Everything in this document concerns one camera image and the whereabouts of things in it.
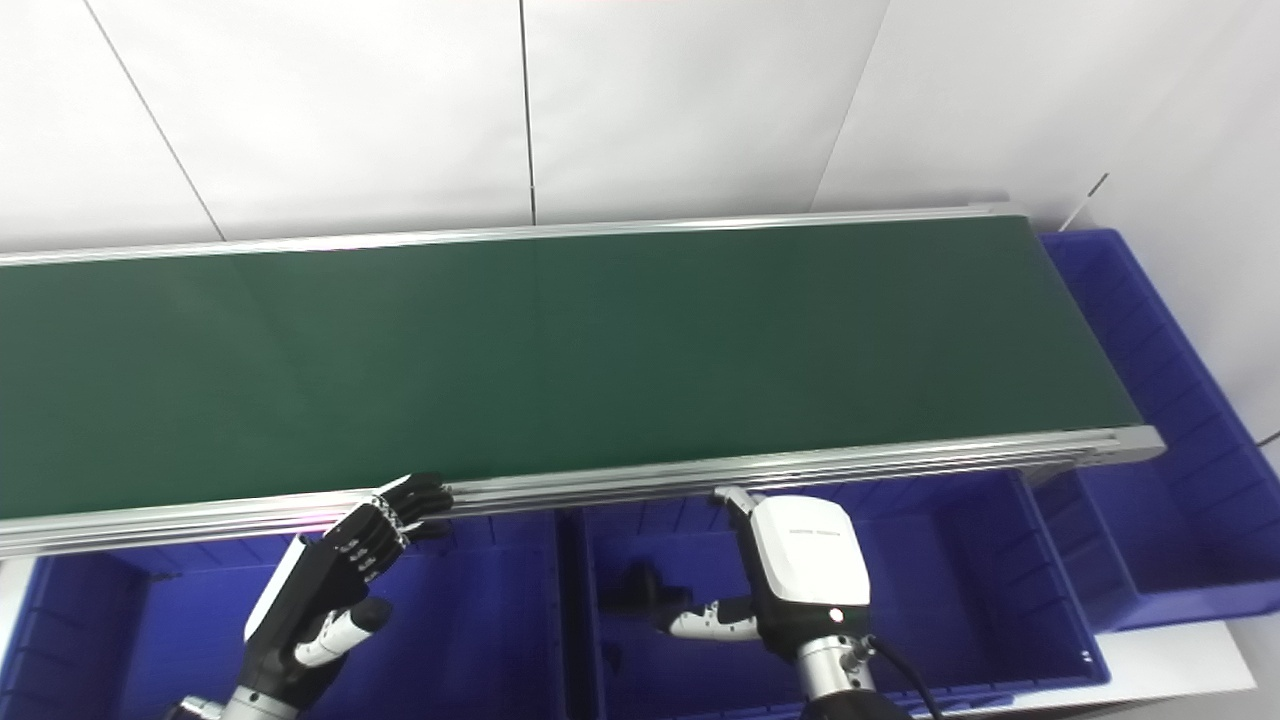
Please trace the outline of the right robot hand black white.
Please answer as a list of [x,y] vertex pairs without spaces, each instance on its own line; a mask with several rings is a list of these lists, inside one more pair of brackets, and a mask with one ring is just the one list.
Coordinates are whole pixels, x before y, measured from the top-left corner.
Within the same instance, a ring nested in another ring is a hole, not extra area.
[[870,573],[849,514],[805,495],[714,489],[735,533],[749,592],[655,616],[686,639],[760,641],[788,664],[818,641],[850,644],[870,633]]

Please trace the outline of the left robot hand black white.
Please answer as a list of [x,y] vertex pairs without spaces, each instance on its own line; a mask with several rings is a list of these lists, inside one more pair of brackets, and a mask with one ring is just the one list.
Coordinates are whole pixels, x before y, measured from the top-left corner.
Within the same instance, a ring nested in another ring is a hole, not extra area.
[[296,536],[244,625],[244,653],[227,719],[296,719],[311,710],[348,653],[390,620],[370,594],[415,542],[448,536],[454,498],[436,473],[397,478],[366,495],[316,538]]

